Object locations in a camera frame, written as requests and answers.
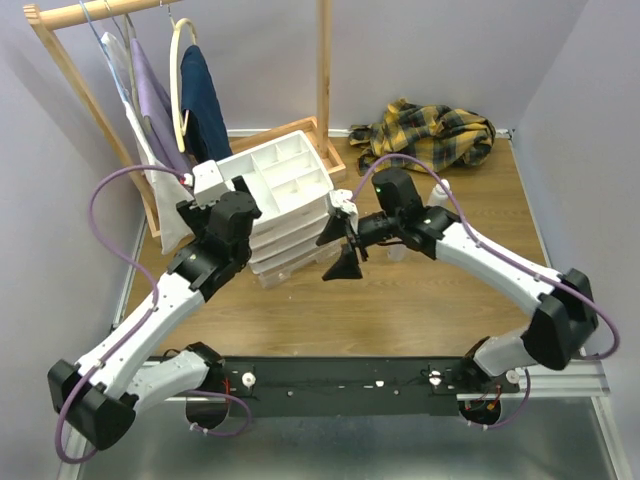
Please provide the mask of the white hanging garment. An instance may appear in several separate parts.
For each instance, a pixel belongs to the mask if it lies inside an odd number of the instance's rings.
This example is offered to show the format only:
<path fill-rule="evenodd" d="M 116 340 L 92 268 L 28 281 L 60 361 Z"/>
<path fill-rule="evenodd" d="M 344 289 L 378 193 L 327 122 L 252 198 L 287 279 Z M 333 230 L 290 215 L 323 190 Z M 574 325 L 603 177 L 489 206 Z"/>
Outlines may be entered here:
<path fill-rule="evenodd" d="M 139 161 L 145 165 L 163 166 L 175 170 L 163 165 L 156 158 L 148 142 L 140 112 L 131 54 L 131 41 L 130 47 L 126 48 L 115 35 L 106 32 L 102 35 L 101 42 L 104 46 L 105 58 L 112 71 L 112 77 L 125 106 L 126 117 L 134 134 Z M 162 252 L 167 254 L 191 234 L 191 230 L 177 213 L 176 204 L 183 200 L 190 200 L 192 195 L 180 185 L 176 177 L 168 173 L 148 170 L 145 172 L 145 177 L 154 194 L 158 216 L 156 226 L 159 232 Z"/>

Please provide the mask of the cream wooden hanger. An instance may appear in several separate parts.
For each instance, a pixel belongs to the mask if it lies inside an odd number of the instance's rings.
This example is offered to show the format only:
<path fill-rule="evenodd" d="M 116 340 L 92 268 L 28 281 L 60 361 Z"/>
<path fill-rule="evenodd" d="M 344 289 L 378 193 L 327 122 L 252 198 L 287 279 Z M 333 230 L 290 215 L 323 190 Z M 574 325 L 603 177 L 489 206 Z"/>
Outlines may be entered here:
<path fill-rule="evenodd" d="M 181 41 L 181 35 L 184 28 L 187 28 L 191 37 L 191 43 L 197 44 L 197 30 L 189 18 L 181 18 L 173 24 L 173 32 L 169 49 L 169 87 L 171 101 L 171 118 L 173 124 L 174 135 L 177 148 L 180 153 L 186 151 L 184 137 L 187 133 L 190 111 L 182 110 L 181 105 L 181 80 L 180 69 L 178 65 L 178 54 Z"/>

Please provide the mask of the short white bottle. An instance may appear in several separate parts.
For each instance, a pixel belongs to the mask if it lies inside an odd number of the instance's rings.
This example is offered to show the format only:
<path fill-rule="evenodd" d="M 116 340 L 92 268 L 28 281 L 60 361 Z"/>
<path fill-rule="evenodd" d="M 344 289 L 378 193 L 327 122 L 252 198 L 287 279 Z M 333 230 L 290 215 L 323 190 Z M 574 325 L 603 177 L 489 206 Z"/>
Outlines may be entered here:
<path fill-rule="evenodd" d="M 402 261 L 408 252 L 408 248 L 403 244 L 392 245 L 388 248 L 388 258 L 393 262 Z"/>

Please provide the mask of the yellow plaid shirt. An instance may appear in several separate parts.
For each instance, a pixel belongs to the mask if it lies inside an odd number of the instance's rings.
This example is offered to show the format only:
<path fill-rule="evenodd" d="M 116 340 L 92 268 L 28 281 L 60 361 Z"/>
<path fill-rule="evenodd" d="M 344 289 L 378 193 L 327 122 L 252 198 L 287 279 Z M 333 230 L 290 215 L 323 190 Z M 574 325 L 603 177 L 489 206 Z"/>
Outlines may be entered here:
<path fill-rule="evenodd" d="M 387 105 L 379 121 L 353 125 L 348 140 L 360 149 L 361 174 L 392 153 L 397 156 L 383 162 L 381 168 L 416 170 L 417 164 L 399 157 L 404 154 L 441 172 L 482 165 L 494 146 L 496 129 L 490 120 L 468 110 L 442 104 L 422 106 L 400 98 Z"/>

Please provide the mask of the lavender hanging garment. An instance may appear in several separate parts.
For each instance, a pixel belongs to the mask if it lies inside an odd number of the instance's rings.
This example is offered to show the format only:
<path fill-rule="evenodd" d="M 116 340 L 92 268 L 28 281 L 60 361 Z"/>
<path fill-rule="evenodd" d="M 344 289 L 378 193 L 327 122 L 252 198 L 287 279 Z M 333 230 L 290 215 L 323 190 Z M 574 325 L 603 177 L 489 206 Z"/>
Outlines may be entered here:
<path fill-rule="evenodd" d="M 148 142 L 156 158 L 163 165 L 181 173 L 189 173 L 191 162 L 177 147 L 169 95 L 156 77 L 137 38 L 131 40 L 131 54 L 140 112 Z"/>

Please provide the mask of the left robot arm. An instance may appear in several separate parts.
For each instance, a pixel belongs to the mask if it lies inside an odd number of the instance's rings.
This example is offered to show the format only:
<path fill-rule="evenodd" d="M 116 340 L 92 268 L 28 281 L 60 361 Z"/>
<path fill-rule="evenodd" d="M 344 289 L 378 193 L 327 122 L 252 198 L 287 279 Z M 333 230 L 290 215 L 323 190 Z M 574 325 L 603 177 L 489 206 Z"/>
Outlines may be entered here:
<path fill-rule="evenodd" d="M 178 250 L 149 296 L 91 351 L 75 362 L 57 361 L 47 373 L 56 427 L 70 425 L 96 451 L 117 443 L 136 416 L 177 393 L 214 393 L 224 380 L 220 355 L 189 346 L 146 370 L 152 351 L 183 320 L 209 301 L 247 265 L 250 235 L 261 211 L 241 176 L 210 201 L 176 207 L 195 237 Z"/>

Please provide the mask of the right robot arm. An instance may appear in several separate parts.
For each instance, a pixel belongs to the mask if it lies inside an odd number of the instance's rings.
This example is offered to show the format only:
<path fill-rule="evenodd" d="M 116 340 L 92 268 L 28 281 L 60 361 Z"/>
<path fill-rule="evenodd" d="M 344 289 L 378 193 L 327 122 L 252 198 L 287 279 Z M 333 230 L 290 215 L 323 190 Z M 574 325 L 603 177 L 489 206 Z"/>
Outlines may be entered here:
<path fill-rule="evenodd" d="M 577 357 L 598 326 L 585 274 L 576 269 L 561 274 L 528 262 L 479 234 L 461 214 L 446 209 L 445 180 L 428 200 L 399 168 L 375 173 L 372 184 L 381 209 L 367 216 L 359 215 L 351 191 L 327 194 L 329 220 L 316 243 L 344 243 L 324 280 L 361 278 L 368 248 L 394 244 L 457 266 L 510 298 L 529 315 L 529 324 L 478 341 L 454 369 L 452 379 L 460 388 L 483 391 L 516 368 L 541 365 L 560 371 Z"/>

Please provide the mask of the navy blue hanging garment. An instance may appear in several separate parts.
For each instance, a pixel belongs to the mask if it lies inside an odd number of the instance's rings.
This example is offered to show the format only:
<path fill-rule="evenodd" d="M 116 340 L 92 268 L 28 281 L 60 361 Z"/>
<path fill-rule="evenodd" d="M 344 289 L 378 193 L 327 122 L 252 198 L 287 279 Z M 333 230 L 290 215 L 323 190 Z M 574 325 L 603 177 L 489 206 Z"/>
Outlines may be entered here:
<path fill-rule="evenodd" d="M 184 142 L 198 163 L 230 157 L 227 128 L 206 60 L 197 45 L 190 45 L 181 66 L 181 107 L 189 113 Z"/>

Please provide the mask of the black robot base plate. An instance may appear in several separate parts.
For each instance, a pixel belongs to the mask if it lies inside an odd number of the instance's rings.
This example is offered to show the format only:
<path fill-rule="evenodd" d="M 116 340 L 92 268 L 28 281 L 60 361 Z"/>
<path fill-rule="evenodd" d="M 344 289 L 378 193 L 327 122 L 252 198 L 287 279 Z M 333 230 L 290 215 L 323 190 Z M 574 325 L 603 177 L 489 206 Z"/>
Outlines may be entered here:
<path fill-rule="evenodd" d="M 504 375 L 465 379 L 460 357 L 228 356 L 203 391 L 229 393 L 254 417 L 455 416 L 460 395 L 520 391 Z"/>

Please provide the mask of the tall white bottle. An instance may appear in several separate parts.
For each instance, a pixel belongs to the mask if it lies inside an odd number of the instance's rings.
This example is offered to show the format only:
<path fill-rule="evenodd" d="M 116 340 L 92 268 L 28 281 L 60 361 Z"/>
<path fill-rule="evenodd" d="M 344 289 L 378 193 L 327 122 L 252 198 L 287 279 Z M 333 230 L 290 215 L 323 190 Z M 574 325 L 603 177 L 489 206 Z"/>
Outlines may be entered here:
<path fill-rule="evenodd" d="M 440 183 L 436 183 L 431 190 L 426 205 L 429 207 L 445 207 L 449 200 L 447 195 L 449 189 L 450 184 L 446 179 L 442 179 Z"/>

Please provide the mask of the white drawer organizer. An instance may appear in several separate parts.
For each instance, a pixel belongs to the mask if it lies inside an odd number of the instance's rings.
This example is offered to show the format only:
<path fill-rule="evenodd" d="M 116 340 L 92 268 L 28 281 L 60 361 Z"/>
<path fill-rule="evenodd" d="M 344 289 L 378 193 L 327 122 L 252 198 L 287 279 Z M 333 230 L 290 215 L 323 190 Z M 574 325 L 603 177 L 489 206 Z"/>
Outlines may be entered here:
<path fill-rule="evenodd" d="M 218 163 L 223 178 L 240 176 L 262 215 L 250 236 L 248 268 L 264 288 L 287 281 L 311 263 L 337 255 L 338 242 L 318 246 L 333 182 L 307 135 L 298 130 Z"/>

